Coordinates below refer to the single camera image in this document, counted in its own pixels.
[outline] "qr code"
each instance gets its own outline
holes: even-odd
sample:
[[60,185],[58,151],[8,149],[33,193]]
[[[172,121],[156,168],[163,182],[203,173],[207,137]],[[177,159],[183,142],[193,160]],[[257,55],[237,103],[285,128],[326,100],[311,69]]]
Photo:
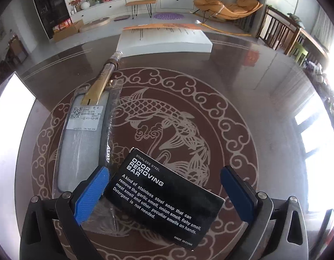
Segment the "qr code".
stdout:
[[75,119],[75,118],[79,118],[81,111],[83,110],[82,107],[78,106],[78,107],[74,107],[71,113],[71,117],[70,119]]

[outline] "black box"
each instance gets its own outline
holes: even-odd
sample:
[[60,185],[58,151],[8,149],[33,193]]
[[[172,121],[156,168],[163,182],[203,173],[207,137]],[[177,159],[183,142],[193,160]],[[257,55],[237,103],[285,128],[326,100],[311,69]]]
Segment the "black box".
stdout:
[[203,239],[224,203],[136,148],[104,194],[137,222],[190,250]]

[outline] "round rug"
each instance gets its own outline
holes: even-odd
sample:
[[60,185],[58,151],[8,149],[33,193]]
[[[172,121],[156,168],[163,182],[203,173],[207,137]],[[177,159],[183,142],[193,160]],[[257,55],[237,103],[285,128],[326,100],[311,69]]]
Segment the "round rug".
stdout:
[[184,15],[178,13],[157,13],[154,15],[154,19],[173,20],[183,19]]
[[[166,167],[223,197],[225,203],[194,251],[172,244],[119,210],[115,210],[115,231],[103,221],[96,226],[97,233],[87,231],[88,237],[105,259],[223,259],[222,252],[243,223],[222,189],[220,170],[224,165],[233,166],[253,188],[258,181],[255,147],[242,117],[218,91],[177,71],[127,68],[116,71],[112,78],[124,80],[113,122],[114,162],[119,165],[133,146],[138,147]],[[34,194],[42,198],[52,196],[57,148],[73,94],[54,108],[35,145],[32,184]],[[58,221],[55,226],[64,249],[71,253]]]

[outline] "red decoration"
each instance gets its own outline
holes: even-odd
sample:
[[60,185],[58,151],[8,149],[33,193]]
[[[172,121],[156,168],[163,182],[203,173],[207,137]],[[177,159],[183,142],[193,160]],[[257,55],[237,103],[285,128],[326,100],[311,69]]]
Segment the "red decoration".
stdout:
[[71,2],[69,2],[69,4],[71,6],[79,6],[80,2],[81,2],[81,0],[72,0]]
[[59,23],[57,26],[53,27],[53,32],[57,33],[63,30],[64,28],[69,27],[72,24],[71,19],[66,19],[63,22]]
[[254,67],[258,59],[259,59],[259,52],[249,50],[245,56],[243,66]]

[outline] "flower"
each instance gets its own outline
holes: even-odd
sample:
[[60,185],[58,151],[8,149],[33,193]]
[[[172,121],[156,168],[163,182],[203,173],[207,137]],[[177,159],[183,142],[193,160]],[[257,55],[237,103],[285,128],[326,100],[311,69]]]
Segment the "flower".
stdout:
[[71,2],[69,2],[69,4],[71,6],[79,6],[80,2],[81,2],[81,0],[72,0]]

